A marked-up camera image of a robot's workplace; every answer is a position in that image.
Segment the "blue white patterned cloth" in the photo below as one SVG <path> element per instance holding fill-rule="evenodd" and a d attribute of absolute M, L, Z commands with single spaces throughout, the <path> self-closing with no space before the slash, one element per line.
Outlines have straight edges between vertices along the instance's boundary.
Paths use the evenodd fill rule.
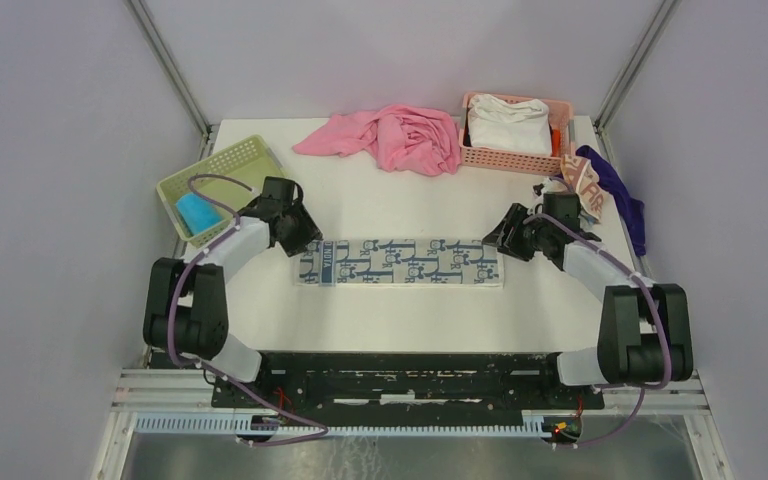
<path fill-rule="evenodd" d="M 311 243 L 294 280 L 316 287 L 501 287 L 496 249 L 476 239 L 351 239 Z"/>

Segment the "blue towel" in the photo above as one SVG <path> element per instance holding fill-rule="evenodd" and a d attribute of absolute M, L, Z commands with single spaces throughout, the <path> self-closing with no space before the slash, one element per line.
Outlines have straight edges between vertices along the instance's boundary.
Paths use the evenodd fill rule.
<path fill-rule="evenodd" d="M 191 236 L 199 235 L 222 221 L 214 205 L 195 193 L 183 195 L 175 207 Z"/>

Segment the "green plastic basket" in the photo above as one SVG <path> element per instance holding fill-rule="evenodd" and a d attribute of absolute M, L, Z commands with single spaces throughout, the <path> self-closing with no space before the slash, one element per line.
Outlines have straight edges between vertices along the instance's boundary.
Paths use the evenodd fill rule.
<path fill-rule="evenodd" d="M 191 231 L 177 208 L 178 200 L 190 192 L 189 179 L 197 174 L 222 175 L 222 180 L 197 179 L 196 190 L 236 210 L 259 193 L 266 177 L 284 177 L 286 170 L 259 135 L 249 136 L 211 156 L 160 180 L 156 192 L 179 238 L 198 248 L 216 237 L 230 222 L 231 214 L 217 207 L 220 219 L 198 233 Z"/>

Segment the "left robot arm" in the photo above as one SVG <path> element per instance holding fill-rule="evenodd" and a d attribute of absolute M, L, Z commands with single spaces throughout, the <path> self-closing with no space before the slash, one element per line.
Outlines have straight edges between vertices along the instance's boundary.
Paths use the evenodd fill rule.
<path fill-rule="evenodd" d="M 248 262 L 275 246 L 288 257 L 322 237 L 304 205 L 302 186 L 268 176 L 253 200 L 228 207 L 230 223 L 195 254 L 154 262 L 142 327 L 144 342 L 167 352 L 177 366 L 195 364 L 227 381 L 253 407 L 273 397 L 273 378 L 262 354 L 229 331 L 226 284 Z"/>

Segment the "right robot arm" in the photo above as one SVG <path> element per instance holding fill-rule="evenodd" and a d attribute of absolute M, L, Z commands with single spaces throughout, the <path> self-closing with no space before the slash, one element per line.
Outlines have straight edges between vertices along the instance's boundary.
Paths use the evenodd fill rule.
<path fill-rule="evenodd" d="M 539 206 L 514 203 L 482 242 L 528 262 L 542 254 L 601 303 L 595 346 L 558 354 L 557 370 L 537 382 L 540 400 L 562 408 L 578 386 L 663 389 L 694 371 L 688 301 L 677 284 L 662 284 L 612 255 L 581 226 L 574 193 L 547 193 Z"/>

